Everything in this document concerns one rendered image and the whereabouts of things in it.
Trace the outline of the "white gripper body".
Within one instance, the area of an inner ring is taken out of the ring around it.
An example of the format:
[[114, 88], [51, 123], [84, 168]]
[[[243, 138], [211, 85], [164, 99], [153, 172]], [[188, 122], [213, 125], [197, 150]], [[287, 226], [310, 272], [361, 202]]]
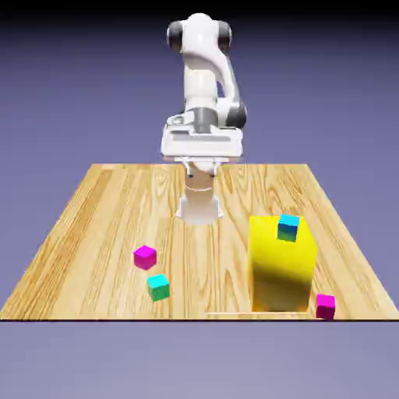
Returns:
[[161, 140], [165, 159], [237, 159], [243, 154], [240, 129], [210, 127], [210, 132], [194, 132], [193, 125], [166, 125]]

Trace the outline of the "small cyan cube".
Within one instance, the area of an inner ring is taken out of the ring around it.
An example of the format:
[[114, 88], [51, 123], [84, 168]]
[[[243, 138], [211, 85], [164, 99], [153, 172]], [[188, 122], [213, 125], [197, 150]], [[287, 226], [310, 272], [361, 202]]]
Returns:
[[298, 234], [300, 217], [282, 214], [277, 224], [277, 238], [287, 242], [295, 242]]

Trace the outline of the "small magenta cube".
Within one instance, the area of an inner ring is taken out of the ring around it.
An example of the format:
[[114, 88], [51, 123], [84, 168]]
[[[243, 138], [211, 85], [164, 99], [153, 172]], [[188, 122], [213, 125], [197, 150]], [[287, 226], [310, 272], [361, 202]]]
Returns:
[[333, 295], [316, 295], [316, 318], [323, 320], [333, 320], [335, 314], [335, 297]]
[[136, 267], [142, 270], [149, 270], [157, 263], [156, 249], [142, 245], [133, 252], [133, 262]]

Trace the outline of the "small green cube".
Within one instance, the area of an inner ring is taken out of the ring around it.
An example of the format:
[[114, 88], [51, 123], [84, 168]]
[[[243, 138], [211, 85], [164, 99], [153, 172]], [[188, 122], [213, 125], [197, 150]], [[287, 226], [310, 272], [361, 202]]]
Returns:
[[154, 302], [166, 299], [170, 295], [169, 281], [164, 274], [157, 274], [148, 277], [147, 289]]

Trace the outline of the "large yellow box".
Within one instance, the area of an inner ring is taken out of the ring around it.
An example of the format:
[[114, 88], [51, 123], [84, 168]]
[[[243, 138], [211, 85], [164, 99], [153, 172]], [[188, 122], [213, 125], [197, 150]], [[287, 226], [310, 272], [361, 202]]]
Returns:
[[304, 217], [296, 240], [277, 237], [280, 217], [251, 216], [246, 273], [253, 312], [304, 312], [308, 308], [317, 245]]

